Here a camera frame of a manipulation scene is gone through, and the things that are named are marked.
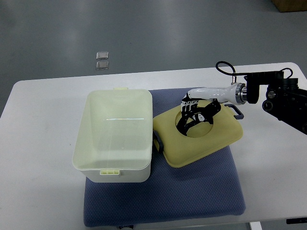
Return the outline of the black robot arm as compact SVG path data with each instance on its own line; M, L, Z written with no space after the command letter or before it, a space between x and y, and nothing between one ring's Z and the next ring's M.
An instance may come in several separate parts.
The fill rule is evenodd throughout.
M262 109L300 132L307 133L307 91L298 87L298 79L284 77L284 69L268 72L233 73L243 76L246 85L240 90L243 102L256 104L260 86L266 85L266 100Z

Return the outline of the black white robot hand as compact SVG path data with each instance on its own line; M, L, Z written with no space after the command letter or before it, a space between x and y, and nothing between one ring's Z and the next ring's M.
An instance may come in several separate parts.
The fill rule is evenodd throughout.
M222 110L222 105L233 108L237 114L235 119L243 119L244 115L237 108L235 86L227 88L180 88L182 93L180 99L181 118L176 124L177 130L184 136L188 135L190 129L200 123L214 124L213 118Z

